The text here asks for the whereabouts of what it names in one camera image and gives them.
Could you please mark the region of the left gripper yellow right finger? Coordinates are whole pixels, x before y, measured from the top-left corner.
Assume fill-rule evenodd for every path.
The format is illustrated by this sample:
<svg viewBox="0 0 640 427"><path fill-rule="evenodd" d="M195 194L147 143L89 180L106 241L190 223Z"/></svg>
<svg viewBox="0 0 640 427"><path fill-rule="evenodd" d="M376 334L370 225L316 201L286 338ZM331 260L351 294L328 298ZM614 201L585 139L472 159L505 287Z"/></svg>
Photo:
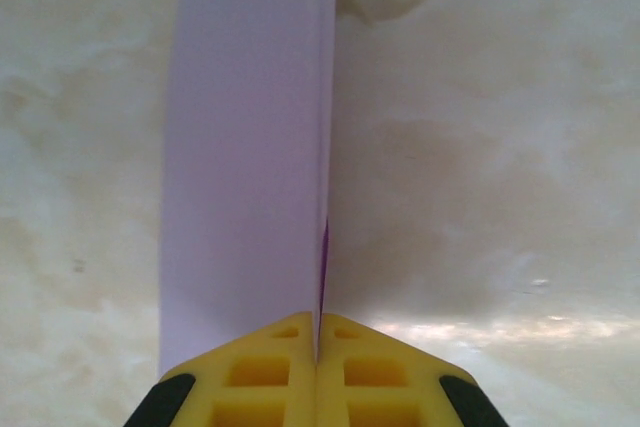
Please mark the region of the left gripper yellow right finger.
<svg viewBox="0 0 640 427"><path fill-rule="evenodd" d="M336 314L325 314L316 370L319 426L506 427L464 369Z"/></svg>

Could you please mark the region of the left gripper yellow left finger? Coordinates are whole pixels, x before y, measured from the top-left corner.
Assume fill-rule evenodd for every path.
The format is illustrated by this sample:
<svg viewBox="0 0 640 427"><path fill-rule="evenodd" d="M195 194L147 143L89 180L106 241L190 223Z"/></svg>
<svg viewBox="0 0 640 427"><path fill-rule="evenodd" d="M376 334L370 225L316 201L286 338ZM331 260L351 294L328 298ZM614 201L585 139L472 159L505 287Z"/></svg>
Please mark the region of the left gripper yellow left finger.
<svg viewBox="0 0 640 427"><path fill-rule="evenodd" d="M296 313L166 372L125 427L311 427L312 314Z"/></svg>

